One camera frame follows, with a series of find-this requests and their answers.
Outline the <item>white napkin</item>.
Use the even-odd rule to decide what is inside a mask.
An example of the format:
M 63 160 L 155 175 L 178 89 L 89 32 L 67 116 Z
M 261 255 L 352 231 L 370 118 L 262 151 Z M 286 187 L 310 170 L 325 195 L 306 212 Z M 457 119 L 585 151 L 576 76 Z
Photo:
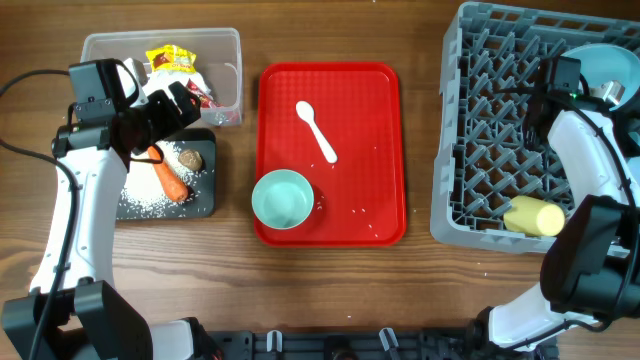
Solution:
M 180 71 L 156 71 L 149 75 L 147 83 L 142 87 L 144 93 L 149 95 L 157 90 L 163 90 L 169 98 L 173 98 L 169 86 L 175 82 L 179 82 L 188 90 L 194 92 L 198 96 L 203 95 L 212 100 L 211 89 L 205 83 L 203 76 L 198 73 L 185 73 Z

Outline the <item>brown food ball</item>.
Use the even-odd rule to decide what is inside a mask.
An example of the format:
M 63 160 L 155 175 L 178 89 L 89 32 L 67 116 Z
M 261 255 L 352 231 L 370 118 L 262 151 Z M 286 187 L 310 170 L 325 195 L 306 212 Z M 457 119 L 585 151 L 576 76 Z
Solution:
M 180 152 L 178 161 L 192 172 L 199 172 L 203 167 L 203 159 L 200 153 L 193 149 L 185 149 Z

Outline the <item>red yellow snack wrapper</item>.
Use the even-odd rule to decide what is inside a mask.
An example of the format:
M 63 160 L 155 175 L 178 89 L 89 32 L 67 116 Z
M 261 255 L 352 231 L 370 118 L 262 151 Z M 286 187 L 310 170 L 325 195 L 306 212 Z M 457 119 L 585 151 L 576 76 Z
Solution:
M 145 52 L 153 72 L 169 71 L 192 74 L 196 72 L 195 53 L 177 45 L 166 44 Z

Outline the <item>orange carrot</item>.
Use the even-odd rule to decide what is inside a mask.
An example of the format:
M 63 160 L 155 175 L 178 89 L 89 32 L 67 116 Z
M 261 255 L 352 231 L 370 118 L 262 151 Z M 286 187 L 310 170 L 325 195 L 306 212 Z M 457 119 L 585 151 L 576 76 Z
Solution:
M 156 146 L 147 149 L 149 159 L 153 161 L 153 168 L 160 181 L 165 195 L 176 203 L 183 202 L 189 195 L 189 190 L 184 182 L 178 178 L 173 170 L 163 160 L 160 150 Z

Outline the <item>white rice pile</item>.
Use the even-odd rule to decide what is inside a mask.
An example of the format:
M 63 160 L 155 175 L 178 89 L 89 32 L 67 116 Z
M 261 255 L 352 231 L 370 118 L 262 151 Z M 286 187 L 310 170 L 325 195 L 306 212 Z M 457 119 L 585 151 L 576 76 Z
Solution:
M 179 202 L 172 201 L 165 193 L 154 167 L 133 162 L 121 192 L 117 220 L 183 217 L 187 206 L 192 205 L 198 197 L 192 185 L 197 183 L 200 174 L 178 160 L 184 142 L 160 141 L 157 145 L 164 153 L 166 166 L 187 187 L 187 198 Z

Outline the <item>green bowl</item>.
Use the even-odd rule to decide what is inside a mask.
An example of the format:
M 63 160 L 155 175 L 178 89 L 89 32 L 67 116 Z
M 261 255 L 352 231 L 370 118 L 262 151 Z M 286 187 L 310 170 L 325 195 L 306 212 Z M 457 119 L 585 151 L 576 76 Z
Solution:
M 256 218 L 275 230 L 289 230 L 301 225 L 311 214 L 314 204 L 310 182 L 289 169 L 274 170 L 262 176 L 251 196 Z

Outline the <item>yellow plastic cup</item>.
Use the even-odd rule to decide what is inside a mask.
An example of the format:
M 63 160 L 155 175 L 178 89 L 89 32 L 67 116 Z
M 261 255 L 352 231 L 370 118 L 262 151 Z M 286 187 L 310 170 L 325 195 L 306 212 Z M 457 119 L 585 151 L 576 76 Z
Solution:
M 505 227 L 530 236 L 556 236 L 566 223 L 563 210 L 549 202 L 528 196 L 516 196 L 504 214 Z

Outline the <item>large light blue plate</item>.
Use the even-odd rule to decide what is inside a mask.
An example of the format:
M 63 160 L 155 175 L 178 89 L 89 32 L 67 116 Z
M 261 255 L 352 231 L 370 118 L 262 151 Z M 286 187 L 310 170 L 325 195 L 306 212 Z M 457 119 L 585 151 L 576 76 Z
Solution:
M 563 53 L 581 61 L 581 74 L 590 88 L 600 88 L 610 81 L 624 87 L 612 110 L 627 103 L 639 89 L 639 57 L 625 48 L 611 44 L 583 45 Z

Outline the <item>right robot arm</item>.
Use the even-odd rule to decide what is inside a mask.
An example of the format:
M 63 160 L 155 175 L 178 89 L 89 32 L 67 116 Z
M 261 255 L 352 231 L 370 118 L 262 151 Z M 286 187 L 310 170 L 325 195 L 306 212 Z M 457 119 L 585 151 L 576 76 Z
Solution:
M 547 251 L 539 282 L 469 323 L 467 354 L 514 357 L 572 328 L 605 331 L 639 315 L 639 97 L 597 95 L 578 59 L 542 63 L 524 121 L 527 143 L 547 142 L 576 205 Z

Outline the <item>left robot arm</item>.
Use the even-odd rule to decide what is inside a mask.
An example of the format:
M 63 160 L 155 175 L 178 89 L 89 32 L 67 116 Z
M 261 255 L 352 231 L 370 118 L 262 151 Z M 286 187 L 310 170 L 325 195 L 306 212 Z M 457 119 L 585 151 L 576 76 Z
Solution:
M 44 161 L 58 191 L 46 251 L 27 296 L 7 301 L 1 324 L 23 359 L 207 359 L 215 342 L 194 317 L 150 326 L 115 290 L 116 212 L 129 165 L 200 117 L 184 85 L 138 100 L 117 59 L 66 70 L 76 97 Z

